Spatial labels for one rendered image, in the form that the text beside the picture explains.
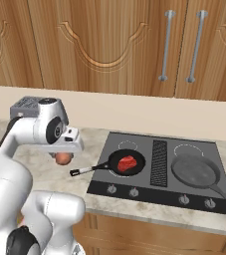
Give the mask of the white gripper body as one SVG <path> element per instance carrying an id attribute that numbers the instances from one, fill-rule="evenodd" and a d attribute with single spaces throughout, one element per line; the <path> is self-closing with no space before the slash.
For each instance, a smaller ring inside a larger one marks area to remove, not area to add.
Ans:
<path id="1" fill-rule="evenodd" d="M 80 152 L 84 149 L 84 143 L 81 139 L 77 139 L 74 141 L 60 141 L 55 142 L 54 144 L 50 144 L 46 146 L 46 151 L 51 153 L 58 152 L 69 152 L 76 153 Z"/>

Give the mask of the brown onion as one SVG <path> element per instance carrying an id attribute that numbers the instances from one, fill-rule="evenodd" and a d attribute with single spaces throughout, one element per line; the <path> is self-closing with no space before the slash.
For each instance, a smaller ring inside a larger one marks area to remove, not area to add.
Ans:
<path id="1" fill-rule="evenodd" d="M 74 155 L 67 152 L 58 152 L 55 155 L 55 161 L 58 165 L 67 165 L 72 161 L 73 158 Z"/>

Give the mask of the red steak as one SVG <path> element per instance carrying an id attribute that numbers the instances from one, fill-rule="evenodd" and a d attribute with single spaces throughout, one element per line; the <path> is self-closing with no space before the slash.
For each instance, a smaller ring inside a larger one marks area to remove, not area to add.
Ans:
<path id="1" fill-rule="evenodd" d="M 128 155 L 128 156 L 123 157 L 118 162 L 117 169 L 120 172 L 125 172 L 130 168 L 136 167 L 136 165 L 137 165 L 136 159 L 133 156 Z"/>

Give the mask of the grey small appliance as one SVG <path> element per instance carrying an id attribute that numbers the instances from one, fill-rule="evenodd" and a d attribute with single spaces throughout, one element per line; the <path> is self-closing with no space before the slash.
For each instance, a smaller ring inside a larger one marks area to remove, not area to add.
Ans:
<path id="1" fill-rule="evenodd" d="M 25 96 L 10 108 L 10 118 L 36 118 L 43 111 L 45 106 L 53 104 L 56 101 L 55 98 Z"/>

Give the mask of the small black pan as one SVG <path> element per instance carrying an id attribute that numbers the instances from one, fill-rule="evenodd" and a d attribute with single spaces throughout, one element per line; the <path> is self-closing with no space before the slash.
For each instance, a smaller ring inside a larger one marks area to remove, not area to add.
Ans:
<path id="1" fill-rule="evenodd" d="M 128 166 L 126 170 L 120 170 L 119 166 L 125 162 L 134 162 L 133 166 Z M 72 169 L 70 171 L 71 176 L 80 175 L 86 172 L 94 170 L 112 170 L 114 173 L 120 176 L 133 176 L 140 173 L 146 165 L 144 156 L 133 149 L 119 149 L 110 154 L 108 160 L 104 163 L 100 163 L 96 166 L 84 167 L 80 169 Z"/>

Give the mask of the black hob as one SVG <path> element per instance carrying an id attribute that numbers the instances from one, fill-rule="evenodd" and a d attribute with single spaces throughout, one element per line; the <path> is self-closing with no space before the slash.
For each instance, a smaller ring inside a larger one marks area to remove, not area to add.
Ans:
<path id="1" fill-rule="evenodd" d="M 177 180 L 171 171 L 172 160 L 180 154 L 205 156 L 218 166 L 221 174 L 218 186 L 226 193 L 226 173 L 215 142 L 112 131 L 106 140 L 100 162 L 107 161 L 114 151 L 126 148 L 136 150 L 145 157 L 146 165 L 142 172 L 135 176 L 119 176 L 111 170 L 97 170 L 88 193 L 226 214 L 226 200 L 220 194 L 211 189 L 189 187 Z M 116 187 L 116 193 L 108 193 L 110 184 Z M 138 190 L 137 197 L 129 195 L 134 187 Z M 181 195 L 189 198 L 188 204 L 179 202 Z M 216 203 L 213 209 L 204 204 L 208 198 Z"/>

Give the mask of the wooden cupboard door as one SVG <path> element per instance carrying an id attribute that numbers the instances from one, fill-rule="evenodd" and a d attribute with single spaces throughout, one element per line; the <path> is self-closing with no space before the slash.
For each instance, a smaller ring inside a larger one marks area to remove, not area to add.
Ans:
<path id="1" fill-rule="evenodd" d="M 188 0 L 28 0 L 44 87 L 174 96 Z M 173 10 L 166 81 L 167 18 Z"/>
<path id="2" fill-rule="evenodd" d="M 43 88 L 27 0 L 0 0 L 0 86 Z"/>
<path id="3" fill-rule="evenodd" d="M 187 83 L 199 18 L 206 10 L 195 67 L 194 83 Z M 175 95 L 180 99 L 226 102 L 226 0 L 188 0 Z"/>

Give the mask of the wooden drawer front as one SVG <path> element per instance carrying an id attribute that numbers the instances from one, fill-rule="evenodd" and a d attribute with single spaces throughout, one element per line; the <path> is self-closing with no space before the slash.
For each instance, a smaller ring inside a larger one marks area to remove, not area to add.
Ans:
<path id="1" fill-rule="evenodd" d="M 226 255 L 226 236 L 86 213 L 73 227 L 87 255 Z"/>

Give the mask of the large grey pan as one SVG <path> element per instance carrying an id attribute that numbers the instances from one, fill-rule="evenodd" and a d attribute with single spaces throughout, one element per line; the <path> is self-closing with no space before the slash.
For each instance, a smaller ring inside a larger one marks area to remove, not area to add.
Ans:
<path id="1" fill-rule="evenodd" d="M 211 189 L 226 200 L 226 193 L 218 186 L 220 170 L 209 158 L 181 154 L 172 161 L 171 171 L 183 184 L 193 188 Z"/>

